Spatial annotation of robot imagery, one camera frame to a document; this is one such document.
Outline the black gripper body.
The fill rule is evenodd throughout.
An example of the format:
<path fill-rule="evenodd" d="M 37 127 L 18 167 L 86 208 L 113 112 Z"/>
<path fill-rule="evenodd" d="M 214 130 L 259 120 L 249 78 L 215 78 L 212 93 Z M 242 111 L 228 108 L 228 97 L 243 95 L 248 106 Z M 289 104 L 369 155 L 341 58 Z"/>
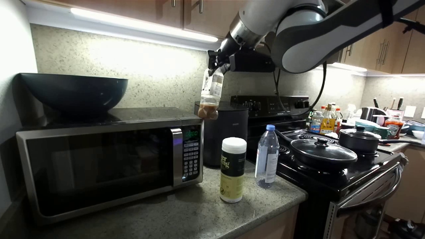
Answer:
<path fill-rule="evenodd" d="M 216 50 L 208 50 L 208 73 L 226 71 L 230 67 L 230 57 L 239 49 L 240 45 L 232 37 L 226 37 Z"/>

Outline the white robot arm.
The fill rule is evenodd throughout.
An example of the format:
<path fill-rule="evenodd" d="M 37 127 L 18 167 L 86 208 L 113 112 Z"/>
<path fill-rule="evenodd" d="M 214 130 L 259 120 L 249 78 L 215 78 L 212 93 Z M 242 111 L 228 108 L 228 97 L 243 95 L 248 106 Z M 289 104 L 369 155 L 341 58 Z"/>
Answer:
<path fill-rule="evenodd" d="M 423 0 L 350 0 L 328 13 L 323 0 L 248 0 L 220 46 L 208 51 L 208 74 L 224 70 L 232 54 L 253 49 L 269 31 L 272 62 L 287 73 L 304 73 L 422 5 Z"/>

